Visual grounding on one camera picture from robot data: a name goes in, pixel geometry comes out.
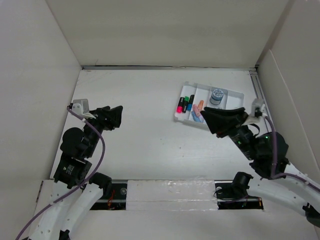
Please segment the blue translucent eraser case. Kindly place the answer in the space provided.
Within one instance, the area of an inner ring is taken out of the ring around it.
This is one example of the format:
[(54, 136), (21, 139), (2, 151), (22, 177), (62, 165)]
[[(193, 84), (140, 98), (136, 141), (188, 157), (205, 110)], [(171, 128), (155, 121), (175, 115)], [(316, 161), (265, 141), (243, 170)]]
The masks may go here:
[(202, 123), (202, 124), (204, 123), (204, 118), (202, 115), (197, 116), (197, 114), (194, 111), (192, 111), (191, 116), (192, 116), (194, 122)]

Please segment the orange translucent eraser case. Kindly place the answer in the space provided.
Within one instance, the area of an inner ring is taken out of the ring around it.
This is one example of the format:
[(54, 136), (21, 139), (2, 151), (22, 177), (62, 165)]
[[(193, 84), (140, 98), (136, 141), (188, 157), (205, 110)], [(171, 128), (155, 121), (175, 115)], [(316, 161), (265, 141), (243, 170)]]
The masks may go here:
[(204, 106), (204, 100), (200, 100), (199, 104), (197, 105), (198, 110), (202, 111), (203, 106)]

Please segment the pink translucent eraser case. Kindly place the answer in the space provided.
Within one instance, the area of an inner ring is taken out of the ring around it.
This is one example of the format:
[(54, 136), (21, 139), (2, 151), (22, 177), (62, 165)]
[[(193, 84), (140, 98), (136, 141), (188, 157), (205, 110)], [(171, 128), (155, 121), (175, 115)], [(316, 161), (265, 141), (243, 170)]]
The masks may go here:
[(192, 105), (192, 110), (197, 117), (201, 116), (201, 111), (198, 109), (198, 106), (196, 104)]

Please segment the blue cap black highlighter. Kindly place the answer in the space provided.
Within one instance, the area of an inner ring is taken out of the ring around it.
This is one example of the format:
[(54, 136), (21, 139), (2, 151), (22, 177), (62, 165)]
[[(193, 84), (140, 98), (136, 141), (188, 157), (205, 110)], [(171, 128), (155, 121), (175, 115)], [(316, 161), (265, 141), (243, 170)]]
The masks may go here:
[(190, 112), (191, 109), (192, 109), (194, 97), (195, 97), (194, 94), (192, 94), (192, 95), (189, 97), (189, 101), (188, 101), (188, 105), (187, 105), (187, 110), (188, 110), (189, 112)]

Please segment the green cap black highlighter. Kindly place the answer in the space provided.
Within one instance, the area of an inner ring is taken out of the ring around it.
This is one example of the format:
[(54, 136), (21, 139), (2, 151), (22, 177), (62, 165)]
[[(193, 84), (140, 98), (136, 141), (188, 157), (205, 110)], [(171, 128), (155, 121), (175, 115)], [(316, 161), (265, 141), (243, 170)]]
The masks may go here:
[(183, 99), (183, 104), (182, 104), (182, 112), (183, 113), (187, 112), (188, 104), (189, 104), (189, 97), (185, 96)]

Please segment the pink cap black highlighter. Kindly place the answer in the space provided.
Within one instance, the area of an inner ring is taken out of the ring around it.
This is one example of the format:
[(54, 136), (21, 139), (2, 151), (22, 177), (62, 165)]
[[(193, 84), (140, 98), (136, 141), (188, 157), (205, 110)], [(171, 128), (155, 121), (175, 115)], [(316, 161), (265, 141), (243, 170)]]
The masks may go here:
[(180, 98), (179, 98), (179, 102), (178, 102), (178, 105), (177, 105), (177, 108), (176, 108), (176, 112), (177, 112), (178, 114), (182, 113), (182, 111), (183, 111), (184, 100), (185, 100), (184, 97), (180, 97)]

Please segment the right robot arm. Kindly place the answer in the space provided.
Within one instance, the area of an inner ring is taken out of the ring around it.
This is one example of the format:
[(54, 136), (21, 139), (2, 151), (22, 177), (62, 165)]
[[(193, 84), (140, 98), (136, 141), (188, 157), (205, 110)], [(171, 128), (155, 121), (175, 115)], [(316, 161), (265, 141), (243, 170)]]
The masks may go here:
[(245, 108), (223, 110), (205, 107), (201, 111), (210, 132), (217, 138), (229, 137), (250, 161), (259, 176), (239, 171), (227, 187), (215, 191), (223, 204), (249, 197), (268, 199), (299, 213), (315, 227), (320, 226), (320, 185), (300, 172), (287, 159), (289, 149), (284, 137), (256, 106), (248, 114)]

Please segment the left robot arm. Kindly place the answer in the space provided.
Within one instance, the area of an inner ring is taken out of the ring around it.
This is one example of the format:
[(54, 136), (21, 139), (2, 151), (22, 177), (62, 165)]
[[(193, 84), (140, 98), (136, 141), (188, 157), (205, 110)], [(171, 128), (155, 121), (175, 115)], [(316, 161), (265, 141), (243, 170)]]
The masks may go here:
[(120, 127), (123, 106), (84, 111), (81, 104), (73, 102), (67, 111), (83, 121), (84, 127), (72, 127), (62, 136), (50, 203), (35, 215), (41, 219), (29, 240), (71, 240), (96, 201), (107, 198), (112, 191), (112, 179), (99, 173), (97, 166), (92, 169), (88, 159), (99, 142), (102, 153), (106, 152), (102, 133)]

